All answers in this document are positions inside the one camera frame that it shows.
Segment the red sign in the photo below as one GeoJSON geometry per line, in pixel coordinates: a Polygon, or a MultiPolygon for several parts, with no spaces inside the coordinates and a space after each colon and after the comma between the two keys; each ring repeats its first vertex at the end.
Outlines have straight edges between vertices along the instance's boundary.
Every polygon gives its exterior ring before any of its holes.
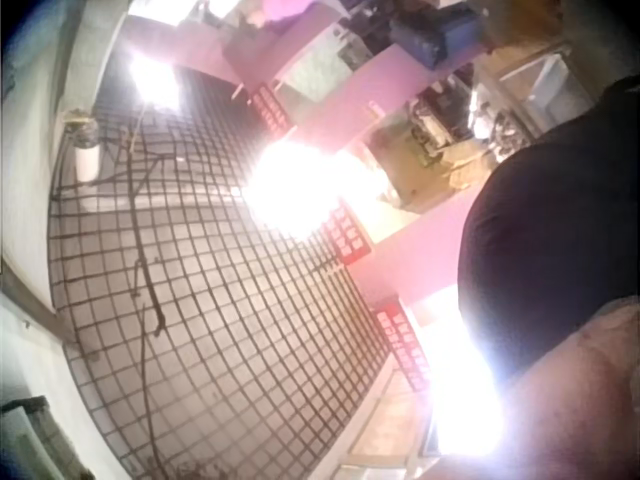
{"type": "Polygon", "coordinates": [[[371,252],[367,236],[360,230],[351,210],[340,201],[338,208],[331,212],[331,217],[324,224],[338,257],[343,265],[351,265],[371,252]]]}
{"type": "Polygon", "coordinates": [[[251,104],[273,134],[275,140],[284,137],[293,128],[289,115],[267,85],[264,83],[251,94],[251,104]]]}
{"type": "Polygon", "coordinates": [[[397,297],[374,309],[374,315],[391,345],[393,355],[414,391],[429,386],[429,364],[411,322],[397,297]]]}

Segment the sign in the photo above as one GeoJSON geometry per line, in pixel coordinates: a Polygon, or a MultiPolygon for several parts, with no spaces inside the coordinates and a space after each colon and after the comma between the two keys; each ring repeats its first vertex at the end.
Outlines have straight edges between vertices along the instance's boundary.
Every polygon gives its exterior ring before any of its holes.
{"type": "Polygon", "coordinates": [[[400,300],[391,298],[373,313],[411,388],[416,392],[425,390],[429,386],[429,364],[400,300]]]}
{"type": "Polygon", "coordinates": [[[331,212],[323,228],[343,265],[351,265],[371,252],[367,236],[360,230],[344,201],[340,200],[338,208],[331,212]]]}
{"type": "Polygon", "coordinates": [[[274,137],[279,140],[287,135],[294,127],[289,115],[267,85],[261,83],[251,94],[251,104],[274,137]]]}

